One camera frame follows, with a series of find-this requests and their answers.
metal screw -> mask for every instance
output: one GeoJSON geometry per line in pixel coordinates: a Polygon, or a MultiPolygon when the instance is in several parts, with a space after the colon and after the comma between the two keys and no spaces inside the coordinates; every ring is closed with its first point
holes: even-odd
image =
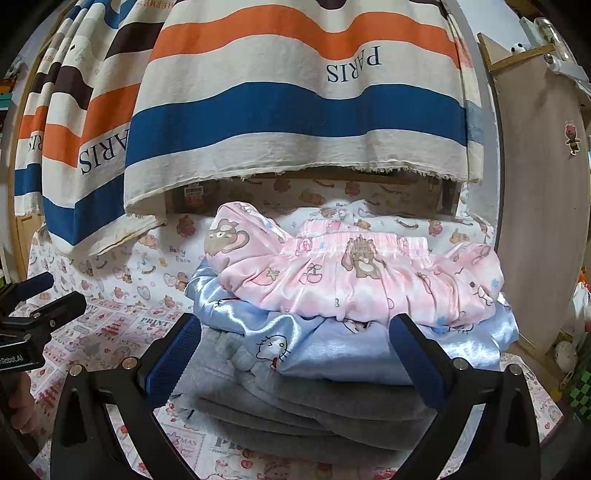
{"type": "Polygon", "coordinates": [[[453,359],[453,366],[456,367],[458,370],[468,370],[470,364],[467,360],[458,357],[453,359]]]}
{"type": "Polygon", "coordinates": [[[513,375],[521,375],[523,373],[523,370],[519,365],[511,364],[509,365],[509,372],[511,372],[513,375]]]}
{"type": "Polygon", "coordinates": [[[70,375],[75,377],[76,375],[80,375],[82,373],[82,365],[72,365],[70,368],[70,375]]]}
{"type": "Polygon", "coordinates": [[[135,366],[137,364],[138,364],[138,359],[134,358],[133,356],[129,356],[121,362],[121,365],[126,370],[131,370],[132,368],[135,368],[135,366]]]}

gray fabric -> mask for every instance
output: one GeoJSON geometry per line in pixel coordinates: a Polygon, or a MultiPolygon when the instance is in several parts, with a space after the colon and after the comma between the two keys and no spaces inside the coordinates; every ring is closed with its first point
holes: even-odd
{"type": "Polygon", "coordinates": [[[254,415],[249,415],[238,410],[226,407],[224,405],[218,405],[217,403],[206,400],[205,398],[193,398],[188,402],[193,405],[193,408],[201,413],[207,414],[210,417],[219,420],[225,420],[236,425],[241,425],[250,429],[263,430],[271,433],[284,433],[287,435],[300,435],[300,436],[334,436],[334,433],[325,432],[323,430],[312,430],[303,429],[302,427],[295,427],[293,425],[287,425],[285,423],[279,423],[273,420],[266,420],[254,415]]]}
{"type": "Polygon", "coordinates": [[[339,436],[300,437],[262,432],[215,419],[199,411],[180,410],[179,414],[195,429],[213,433],[257,452],[280,457],[373,468],[375,465],[400,466],[410,454],[408,451],[370,447],[339,436]]]}
{"type": "Polygon", "coordinates": [[[208,335],[216,342],[217,352],[223,352],[236,369],[251,371],[257,386],[272,397],[352,419],[397,421],[434,415],[414,387],[285,377],[273,371],[268,361],[253,357],[242,346],[242,335],[213,329],[208,335]]]}
{"type": "MultiPolygon", "coordinates": [[[[431,423],[433,413],[413,387],[283,377],[268,362],[256,361],[240,345],[240,337],[214,329],[204,333],[173,393],[178,408],[196,412],[193,422],[207,417],[216,428],[222,421],[260,432],[316,438],[315,442],[321,441],[319,436],[338,435],[367,448],[406,451],[431,423]]],[[[348,443],[332,445],[337,449],[348,443]]]]}
{"type": "Polygon", "coordinates": [[[195,408],[192,399],[200,397],[260,419],[326,431],[317,421],[273,407],[242,388],[235,379],[232,364],[223,356],[223,352],[216,351],[216,335],[213,333],[211,329],[205,332],[199,347],[187,364],[173,391],[173,395],[184,395],[177,398],[175,404],[184,408],[195,408]]]}

striped fabric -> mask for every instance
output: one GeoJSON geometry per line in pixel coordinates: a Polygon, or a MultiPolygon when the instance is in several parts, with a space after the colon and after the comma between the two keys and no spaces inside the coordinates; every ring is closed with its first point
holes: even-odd
{"type": "Polygon", "coordinates": [[[125,209],[192,181],[347,166],[482,178],[480,99],[437,0],[185,0],[135,105],[125,209]]]}
{"type": "Polygon", "coordinates": [[[173,5],[80,0],[35,75],[17,145],[15,213],[43,213],[66,255],[97,255],[162,223],[158,209],[125,213],[123,175],[139,84],[173,5]]]}
{"type": "Polygon", "coordinates": [[[439,0],[80,0],[27,100],[15,210],[97,255],[193,181],[326,165],[478,181],[480,122],[439,0]]]}

folded clothes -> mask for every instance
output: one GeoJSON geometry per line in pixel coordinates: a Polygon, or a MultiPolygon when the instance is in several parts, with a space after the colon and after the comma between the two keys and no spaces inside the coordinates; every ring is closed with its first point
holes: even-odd
{"type": "MultiPolygon", "coordinates": [[[[434,417],[413,387],[282,378],[257,369],[241,338],[208,329],[181,376],[173,401],[195,429],[273,455],[399,465],[434,417]]],[[[460,449],[479,415],[469,420],[460,449]]]]}
{"type": "Polygon", "coordinates": [[[261,364],[241,338],[205,331],[174,390],[177,408],[263,432],[338,435],[388,450],[412,450],[434,417],[413,387],[283,378],[256,369],[261,364]]]}
{"type": "Polygon", "coordinates": [[[217,211],[204,251],[221,285],[264,310],[427,326],[466,326],[495,314],[504,279],[495,251],[459,242],[429,253],[425,237],[308,220],[296,237],[249,203],[217,211]]]}
{"type": "MultiPolygon", "coordinates": [[[[377,322],[337,322],[321,316],[268,312],[225,290],[204,260],[186,295],[193,313],[207,326],[244,335],[243,347],[256,359],[289,377],[410,385],[389,342],[388,329],[377,322]]],[[[502,295],[495,314],[469,328],[418,327],[436,340],[450,358],[461,356],[474,368],[499,369],[500,353],[517,340],[518,329],[502,295]]]]}

panda figurine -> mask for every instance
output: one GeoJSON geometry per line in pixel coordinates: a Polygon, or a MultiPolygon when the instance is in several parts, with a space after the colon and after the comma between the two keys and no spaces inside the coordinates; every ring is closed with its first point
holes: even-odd
{"type": "Polygon", "coordinates": [[[526,51],[526,48],[524,47],[523,43],[514,43],[513,46],[511,47],[511,53],[513,55],[516,55],[518,53],[522,53],[526,51]]]}

